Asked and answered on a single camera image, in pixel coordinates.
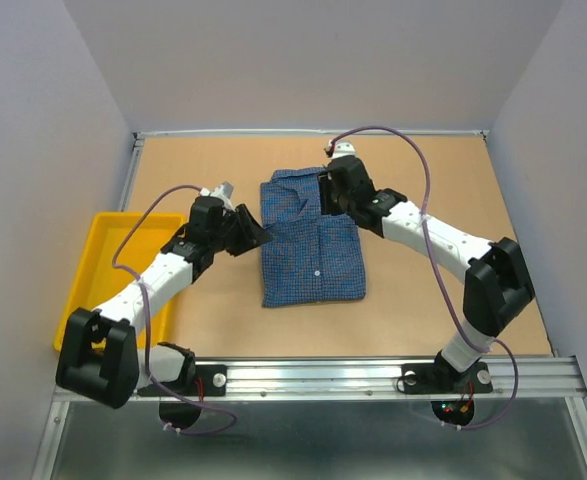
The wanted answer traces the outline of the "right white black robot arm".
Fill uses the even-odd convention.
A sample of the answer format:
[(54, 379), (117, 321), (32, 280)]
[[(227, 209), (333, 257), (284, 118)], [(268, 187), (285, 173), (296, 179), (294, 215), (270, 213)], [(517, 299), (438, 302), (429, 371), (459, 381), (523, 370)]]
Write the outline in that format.
[(353, 154), (332, 158), (318, 175), (321, 212), (346, 214), (356, 225), (427, 257), (439, 275), (447, 270), (463, 285), (456, 333), (438, 352), (420, 383), (455, 390), (495, 339), (535, 298), (519, 244), (476, 237), (423, 212), (392, 189), (378, 190)]

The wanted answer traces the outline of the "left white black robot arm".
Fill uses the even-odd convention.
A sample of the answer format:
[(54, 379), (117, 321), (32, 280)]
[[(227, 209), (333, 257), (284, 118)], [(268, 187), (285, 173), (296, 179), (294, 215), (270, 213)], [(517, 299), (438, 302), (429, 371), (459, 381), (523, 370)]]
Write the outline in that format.
[(175, 344), (137, 346), (152, 318), (226, 252), (237, 257), (272, 239), (245, 205), (200, 196), (188, 221), (142, 273), (109, 300), (77, 308), (66, 323), (55, 375), (58, 386), (117, 409), (139, 389), (185, 394), (196, 381), (193, 353)]

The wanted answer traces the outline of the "blue checked long sleeve shirt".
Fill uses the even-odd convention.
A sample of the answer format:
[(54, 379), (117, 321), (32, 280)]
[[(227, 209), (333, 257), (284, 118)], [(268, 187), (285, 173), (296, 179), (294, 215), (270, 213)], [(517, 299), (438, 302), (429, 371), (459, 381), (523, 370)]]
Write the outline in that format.
[(261, 248), (262, 306), (359, 301), (366, 273), (358, 227), (323, 215), (318, 167), (276, 170), (260, 185), (260, 213), (272, 240)]

